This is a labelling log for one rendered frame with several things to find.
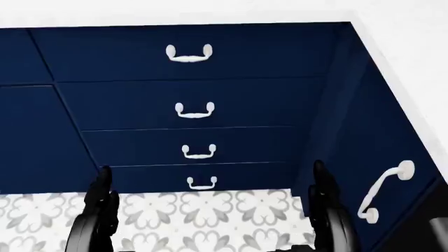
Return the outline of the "medium navy drawer front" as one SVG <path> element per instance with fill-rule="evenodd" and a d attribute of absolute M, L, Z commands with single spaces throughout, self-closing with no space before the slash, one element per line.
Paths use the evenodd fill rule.
<path fill-rule="evenodd" d="M 312 120 L 323 77 L 61 83 L 58 89 L 82 130 L 301 126 Z M 177 116 L 215 104 L 210 117 Z"/>

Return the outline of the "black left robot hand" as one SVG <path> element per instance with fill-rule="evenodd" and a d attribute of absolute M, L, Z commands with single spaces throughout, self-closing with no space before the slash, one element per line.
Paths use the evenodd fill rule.
<path fill-rule="evenodd" d="M 64 252 L 114 252 L 111 237 L 118 228 L 120 199 L 111 184 L 112 171 L 105 165 L 88 188 L 84 210 L 73 222 Z"/>

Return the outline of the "lowest navy drawer front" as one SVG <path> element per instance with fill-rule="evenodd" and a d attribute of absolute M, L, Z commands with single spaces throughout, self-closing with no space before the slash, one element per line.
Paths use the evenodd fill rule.
<path fill-rule="evenodd" d="M 218 182 L 212 190 L 264 190 L 292 188 L 298 173 L 295 165 L 282 162 L 219 163 L 111 167 L 113 188 L 119 193 L 191 192 L 186 179 Z"/>

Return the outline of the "navy side cabinet door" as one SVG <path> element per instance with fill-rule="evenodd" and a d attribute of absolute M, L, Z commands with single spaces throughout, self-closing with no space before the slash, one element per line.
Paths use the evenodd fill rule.
<path fill-rule="evenodd" d="M 343 23 L 291 193 L 307 201 L 313 163 L 323 161 L 352 215 L 362 252 L 379 252 L 434 189 L 440 173 L 352 24 Z M 413 177 L 389 176 L 372 199 L 379 220 L 369 224 L 359 218 L 371 186 L 405 160 L 415 165 Z"/>

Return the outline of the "navy cabinet drawer panel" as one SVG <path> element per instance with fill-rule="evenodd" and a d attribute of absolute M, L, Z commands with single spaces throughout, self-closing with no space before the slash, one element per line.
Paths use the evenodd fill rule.
<path fill-rule="evenodd" d="M 0 29 L 0 85 L 50 83 L 52 78 L 25 29 Z"/>

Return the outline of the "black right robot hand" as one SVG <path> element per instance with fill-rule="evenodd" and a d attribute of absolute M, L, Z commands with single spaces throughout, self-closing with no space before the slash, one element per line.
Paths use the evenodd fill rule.
<path fill-rule="evenodd" d="M 316 252 L 361 252 L 340 188 L 321 160 L 314 161 L 314 184 L 308 188 L 309 219 L 315 232 Z"/>

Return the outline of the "large navy drawer front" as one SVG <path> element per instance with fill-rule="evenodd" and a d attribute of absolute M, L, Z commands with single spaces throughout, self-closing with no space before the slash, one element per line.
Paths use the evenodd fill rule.
<path fill-rule="evenodd" d="M 320 76 L 343 22 L 60 27 L 31 35 L 62 82 Z"/>

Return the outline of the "navy cabinet door panel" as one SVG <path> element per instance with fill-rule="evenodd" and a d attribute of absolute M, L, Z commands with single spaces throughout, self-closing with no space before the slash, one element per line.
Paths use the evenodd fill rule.
<path fill-rule="evenodd" d="M 53 87 L 0 87 L 0 194 L 84 192 L 96 175 Z"/>

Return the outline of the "short navy drawer front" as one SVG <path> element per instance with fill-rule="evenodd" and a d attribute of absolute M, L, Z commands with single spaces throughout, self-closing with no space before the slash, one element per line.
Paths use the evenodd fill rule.
<path fill-rule="evenodd" d="M 288 162 L 299 159 L 306 138 L 296 127 L 222 127 L 85 131 L 98 163 L 114 167 L 192 163 Z M 190 151 L 216 144 L 210 159 L 185 159 Z"/>

